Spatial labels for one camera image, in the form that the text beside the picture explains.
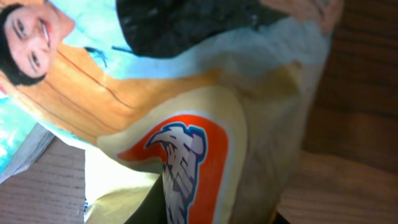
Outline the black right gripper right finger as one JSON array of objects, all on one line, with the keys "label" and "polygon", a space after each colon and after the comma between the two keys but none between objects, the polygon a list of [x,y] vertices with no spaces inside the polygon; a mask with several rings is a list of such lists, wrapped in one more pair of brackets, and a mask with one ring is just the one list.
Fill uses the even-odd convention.
[{"label": "black right gripper right finger", "polygon": [[290,224],[279,212],[272,215],[270,224]]}]

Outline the cream snack bag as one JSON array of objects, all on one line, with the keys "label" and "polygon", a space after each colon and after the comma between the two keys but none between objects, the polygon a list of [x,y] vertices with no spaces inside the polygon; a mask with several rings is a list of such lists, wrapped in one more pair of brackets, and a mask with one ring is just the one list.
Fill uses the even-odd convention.
[{"label": "cream snack bag", "polygon": [[344,2],[2,1],[1,87],[86,152],[86,223],[270,223]]}]

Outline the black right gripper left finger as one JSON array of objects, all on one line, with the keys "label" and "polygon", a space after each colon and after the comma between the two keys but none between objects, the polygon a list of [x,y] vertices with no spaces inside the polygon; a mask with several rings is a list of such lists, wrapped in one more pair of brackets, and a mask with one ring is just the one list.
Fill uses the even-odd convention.
[{"label": "black right gripper left finger", "polygon": [[164,188],[159,176],[138,209],[124,224],[167,224]]}]

